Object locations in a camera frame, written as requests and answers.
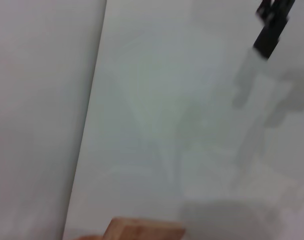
white wall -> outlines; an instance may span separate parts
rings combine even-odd
[[[59,240],[104,0],[0,0],[0,240]]]
[[[304,0],[268,62],[259,4],[108,0],[65,239],[120,215],[304,239]]]

wooden block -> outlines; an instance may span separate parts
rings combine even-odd
[[[177,222],[139,218],[113,218],[103,240],[180,240],[185,228]]]
[[[91,236],[82,236],[75,240],[102,240],[102,236],[99,235],[91,235]]]

white board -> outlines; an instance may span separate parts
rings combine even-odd
[[[258,4],[108,0],[64,239],[114,216],[304,236],[304,1],[268,62]]]

